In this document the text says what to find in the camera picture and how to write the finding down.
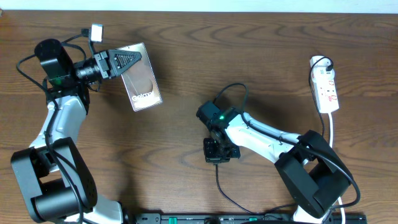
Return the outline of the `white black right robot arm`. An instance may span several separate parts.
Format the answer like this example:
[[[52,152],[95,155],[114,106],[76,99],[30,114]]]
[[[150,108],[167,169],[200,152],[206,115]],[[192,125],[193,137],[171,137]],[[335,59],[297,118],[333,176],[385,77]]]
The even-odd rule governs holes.
[[[209,130],[203,150],[207,163],[240,158],[246,147],[271,161],[297,204],[295,222],[321,223],[349,186],[351,172],[317,132],[287,133],[263,124],[236,108],[219,109],[212,101],[198,108]]]

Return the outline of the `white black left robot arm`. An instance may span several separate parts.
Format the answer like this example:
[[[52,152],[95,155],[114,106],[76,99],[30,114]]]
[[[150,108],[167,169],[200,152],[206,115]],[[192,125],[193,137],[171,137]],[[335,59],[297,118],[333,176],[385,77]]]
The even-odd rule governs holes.
[[[122,203],[97,192],[75,143],[88,114],[91,85],[122,75],[142,55],[104,50],[75,63],[66,47],[66,42],[47,39],[34,50],[46,72],[39,87],[48,114],[37,138],[11,157],[27,211],[37,223],[135,223]]]

